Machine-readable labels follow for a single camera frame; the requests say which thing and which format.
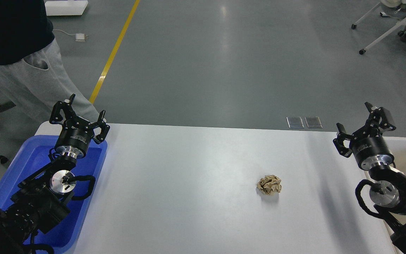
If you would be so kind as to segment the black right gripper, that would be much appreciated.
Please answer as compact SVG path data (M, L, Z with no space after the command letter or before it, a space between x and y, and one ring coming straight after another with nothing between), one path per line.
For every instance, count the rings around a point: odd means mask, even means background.
M341 156L349 158L353 154L362 170L371 170L377 165L391 165L394 156L381 134L396 130L393 117L384 107L376 107L369 102L364 104L369 112L364 125L367 131L359 129L348 134L343 124L336 123L337 136L332 142ZM345 141L351 142L351 148L345 146Z

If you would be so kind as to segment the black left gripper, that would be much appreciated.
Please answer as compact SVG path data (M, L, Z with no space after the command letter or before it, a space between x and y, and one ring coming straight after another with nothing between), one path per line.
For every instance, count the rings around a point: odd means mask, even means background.
M62 125L61 133L54 146L57 153L71 152L76 154L76 159L84 158L87 155L90 142L93 140L96 144L102 143L110 130L106 123L106 111L102 110L96 122L91 123L87 120L71 120L77 117L72 108L76 94L72 94L65 101L57 101L50 115L50 124Z

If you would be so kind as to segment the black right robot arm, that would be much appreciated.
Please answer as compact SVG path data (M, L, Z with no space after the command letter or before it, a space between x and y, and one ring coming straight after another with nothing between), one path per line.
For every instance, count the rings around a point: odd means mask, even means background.
M333 144L341 156L354 156L358 167L369 173L370 180L361 180L355 188L357 202L365 213L390 227L391 242L406 254L406 175L396 168L383 138L384 132L396 127L387 109L364 104L369 113L365 124L348 134L343 124L337 123Z

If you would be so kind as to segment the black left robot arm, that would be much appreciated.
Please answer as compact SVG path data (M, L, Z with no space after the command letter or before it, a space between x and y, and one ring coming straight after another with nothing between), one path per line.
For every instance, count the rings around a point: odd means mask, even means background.
M78 116L72 108L75 94L58 101L49 122L61 125L61 133L49 152L50 162L18 184L11 196L13 204L0 208L0 254L35 254L38 250L53 254L53 247L35 243L38 232L46 234L70 214L69 201L91 196L96 178L74 175L77 161L87 155L91 141L102 143L110 126L106 111L95 122Z

